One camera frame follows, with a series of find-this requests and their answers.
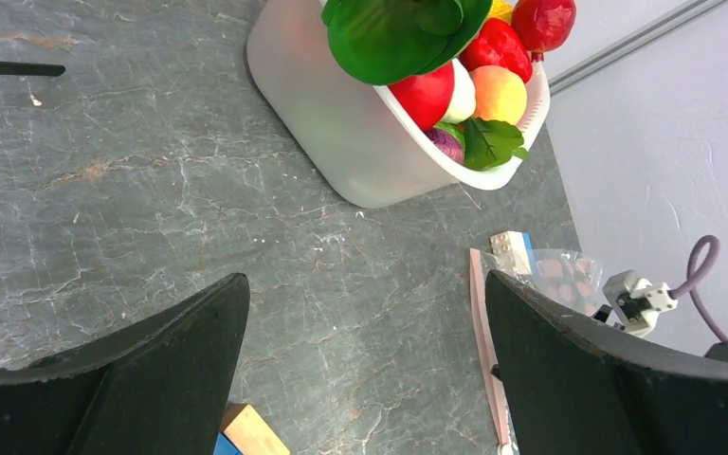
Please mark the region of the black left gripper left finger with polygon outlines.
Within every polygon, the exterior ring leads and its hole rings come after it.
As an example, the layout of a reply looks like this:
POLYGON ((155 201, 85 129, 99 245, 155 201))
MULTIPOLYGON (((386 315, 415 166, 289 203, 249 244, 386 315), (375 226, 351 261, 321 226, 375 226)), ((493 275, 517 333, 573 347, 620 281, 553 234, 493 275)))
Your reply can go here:
POLYGON ((106 337, 0 369, 0 454, 209 454, 250 308, 235 273, 106 337))

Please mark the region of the clear zip top bag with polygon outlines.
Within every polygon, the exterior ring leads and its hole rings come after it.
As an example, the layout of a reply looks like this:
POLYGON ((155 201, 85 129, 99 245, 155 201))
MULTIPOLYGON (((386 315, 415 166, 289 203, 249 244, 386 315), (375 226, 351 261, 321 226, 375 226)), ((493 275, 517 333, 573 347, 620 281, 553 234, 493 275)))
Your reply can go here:
POLYGON ((491 254, 472 248, 469 259, 470 312, 477 342, 480 370, 486 390, 497 454, 518 454, 509 403, 501 380, 491 324, 506 310, 516 321, 546 300, 577 314, 591 316, 601 306, 602 264, 585 254, 564 249, 530 249, 491 254))

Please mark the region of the white radish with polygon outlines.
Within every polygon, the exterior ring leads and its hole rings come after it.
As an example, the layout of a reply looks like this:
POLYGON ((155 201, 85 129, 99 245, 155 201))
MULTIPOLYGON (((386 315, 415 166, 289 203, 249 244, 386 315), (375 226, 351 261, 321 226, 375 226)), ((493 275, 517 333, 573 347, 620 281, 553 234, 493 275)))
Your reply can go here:
POLYGON ((469 73, 458 59, 452 60, 453 92, 442 121, 458 124, 470 118, 476 110, 476 89, 469 73))

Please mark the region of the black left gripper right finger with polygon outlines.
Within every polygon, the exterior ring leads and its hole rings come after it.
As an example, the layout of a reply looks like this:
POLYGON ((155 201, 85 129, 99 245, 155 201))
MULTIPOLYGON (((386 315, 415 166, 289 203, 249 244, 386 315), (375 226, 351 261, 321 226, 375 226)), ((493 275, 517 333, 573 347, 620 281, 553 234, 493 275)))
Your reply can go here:
POLYGON ((728 454, 728 369, 543 300, 491 334, 524 454, 728 454))

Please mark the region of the red tomato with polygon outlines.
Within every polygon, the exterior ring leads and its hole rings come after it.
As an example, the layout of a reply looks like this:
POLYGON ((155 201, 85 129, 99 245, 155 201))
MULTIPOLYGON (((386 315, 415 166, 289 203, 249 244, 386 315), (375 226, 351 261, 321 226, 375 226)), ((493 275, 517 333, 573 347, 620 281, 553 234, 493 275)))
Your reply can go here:
POLYGON ((443 118, 453 97, 454 88, 453 63, 389 85, 398 103, 422 131, 431 129, 443 118))

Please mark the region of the green leafy bok choy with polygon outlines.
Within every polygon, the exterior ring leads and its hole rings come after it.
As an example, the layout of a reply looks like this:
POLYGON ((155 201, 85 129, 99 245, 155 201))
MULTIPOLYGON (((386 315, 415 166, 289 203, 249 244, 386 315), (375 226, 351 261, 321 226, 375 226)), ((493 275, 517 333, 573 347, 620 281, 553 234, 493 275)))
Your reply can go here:
POLYGON ((335 0, 321 12, 337 64, 369 85, 430 73, 478 35, 491 0, 335 0))

